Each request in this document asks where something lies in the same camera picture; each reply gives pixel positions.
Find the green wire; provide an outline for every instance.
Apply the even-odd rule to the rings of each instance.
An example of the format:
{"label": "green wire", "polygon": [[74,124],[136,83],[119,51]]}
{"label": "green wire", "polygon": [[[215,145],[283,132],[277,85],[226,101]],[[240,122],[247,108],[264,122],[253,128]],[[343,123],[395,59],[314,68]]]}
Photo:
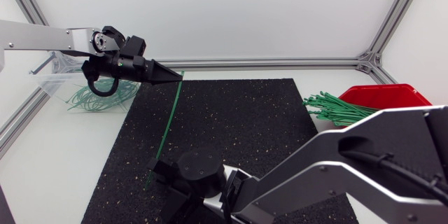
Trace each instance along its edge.
{"label": "green wire", "polygon": [[[182,88],[182,81],[180,81],[177,86],[176,98],[174,98],[174,103],[173,103],[173,107],[171,109],[171,114],[169,115],[167,126],[165,127],[165,133],[163,134],[162,140],[160,142],[159,151],[157,152],[157,155],[155,156],[156,159],[159,159],[160,154],[162,154],[162,149],[165,144],[165,139],[167,138],[168,131],[169,131],[169,126],[171,125],[171,121],[173,120],[174,112],[175,112],[176,106],[177,106],[177,101],[179,100],[179,94],[181,93],[181,88]],[[148,186],[151,183],[152,179],[153,179],[153,171],[149,171],[148,179],[146,180],[146,184],[145,184],[145,190],[148,189]]]}
{"label": "green wire", "polygon": [[309,111],[316,114],[318,119],[331,120],[336,126],[349,126],[378,111],[376,108],[368,108],[342,101],[327,92],[320,95],[312,95],[303,101],[305,106],[313,106],[320,111]]}
{"label": "green wire", "polygon": [[[113,81],[112,78],[101,79],[95,83],[95,87],[99,90],[108,90],[111,88]],[[65,102],[71,105],[68,110],[84,109],[90,112],[98,112],[110,109],[114,106],[120,106],[126,111],[127,109],[123,106],[123,102],[133,98],[138,90],[138,83],[128,80],[120,80],[117,92],[110,97],[99,97],[90,91],[88,86],[84,86]]]}

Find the red plastic container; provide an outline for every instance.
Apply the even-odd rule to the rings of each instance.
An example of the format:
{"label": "red plastic container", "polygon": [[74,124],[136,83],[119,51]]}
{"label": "red plastic container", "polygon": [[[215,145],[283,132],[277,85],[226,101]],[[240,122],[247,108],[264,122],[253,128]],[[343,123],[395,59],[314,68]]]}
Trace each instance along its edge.
{"label": "red plastic container", "polygon": [[375,109],[432,105],[423,95],[408,84],[354,86],[339,98],[351,104]]}

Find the black rubber mat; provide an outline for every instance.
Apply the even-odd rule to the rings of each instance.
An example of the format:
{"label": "black rubber mat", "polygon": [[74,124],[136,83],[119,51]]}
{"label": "black rubber mat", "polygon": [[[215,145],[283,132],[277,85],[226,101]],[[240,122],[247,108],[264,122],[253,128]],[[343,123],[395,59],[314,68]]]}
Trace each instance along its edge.
{"label": "black rubber mat", "polygon": [[[176,83],[141,86],[83,223],[162,222],[166,190],[156,183],[144,190],[146,165],[158,151],[176,89]],[[224,164],[261,177],[316,133],[292,79],[184,81],[161,159],[175,161],[184,152],[212,146]],[[222,222],[206,209],[198,209],[188,221]],[[357,223],[345,195],[275,222]]]}

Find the robotic arm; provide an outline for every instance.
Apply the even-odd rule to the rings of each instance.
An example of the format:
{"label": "robotic arm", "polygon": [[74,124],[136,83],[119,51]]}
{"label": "robotic arm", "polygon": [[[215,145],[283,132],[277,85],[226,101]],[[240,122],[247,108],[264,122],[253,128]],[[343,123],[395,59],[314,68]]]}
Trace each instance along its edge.
{"label": "robotic arm", "polygon": [[[111,26],[58,29],[0,20],[0,30],[0,71],[4,67],[4,50],[58,50],[70,56],[90,57],[82,70],[90,89],[99,96],[112,95],[119,79],[151,84],[182,81],[181,75],[143,57],[146,44],[142,38],[125,38]],[[95,88],[99,76],[115,79],[108,92]]]}
{"label": "robotic arm", "polygon": [[152,159],[171,192],[164,221],[203,205],[227,223],[272,223],[349,193],[387,223],[447,223],[448,106],[383,110],[322,132],[262,178],[193,150],[169,165]]}

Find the clear container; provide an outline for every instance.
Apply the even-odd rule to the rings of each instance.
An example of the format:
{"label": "clear container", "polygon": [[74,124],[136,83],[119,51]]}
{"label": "clear container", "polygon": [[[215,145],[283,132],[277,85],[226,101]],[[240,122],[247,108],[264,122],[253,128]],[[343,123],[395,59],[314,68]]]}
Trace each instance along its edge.
{"label": "clear container", "polygon": [[[84,60],[85,57],[70,57],[60,52],[50,52],[50,57],[29,73],[52,99],[65,103],[68,111],[127,112],[140,83],[120,80],[115,94],[99,97],[90,91],[81,71]],[[100,91],[107,91],[112,82],[112,78],[101,77],[95,86]]]}

